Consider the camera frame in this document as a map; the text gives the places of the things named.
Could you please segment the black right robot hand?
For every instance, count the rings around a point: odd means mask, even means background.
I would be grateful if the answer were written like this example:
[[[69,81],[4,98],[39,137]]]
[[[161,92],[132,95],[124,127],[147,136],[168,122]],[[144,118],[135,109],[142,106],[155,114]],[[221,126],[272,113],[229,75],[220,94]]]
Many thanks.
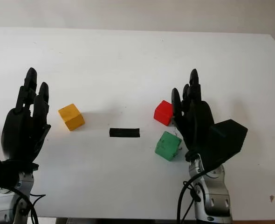
[[[214,124],[210,106],[201,97],[201,85],[196,69],[191,71],[182,97],[177,88],[173,88],[171,99],[174,124],[188,150],[185,159],[191,161],[204,148],[209,128]]]

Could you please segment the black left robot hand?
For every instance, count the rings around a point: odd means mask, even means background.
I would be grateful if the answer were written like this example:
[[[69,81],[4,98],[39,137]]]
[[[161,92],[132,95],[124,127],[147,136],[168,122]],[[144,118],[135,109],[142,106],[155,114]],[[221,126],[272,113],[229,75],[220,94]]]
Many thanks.
[[[51,128],[47,123],[48,84],[43,82],[38,93],[36,88],[37,72],[31,67],[2,130],[1,146],[7,161],[31,164],[40,153]]]

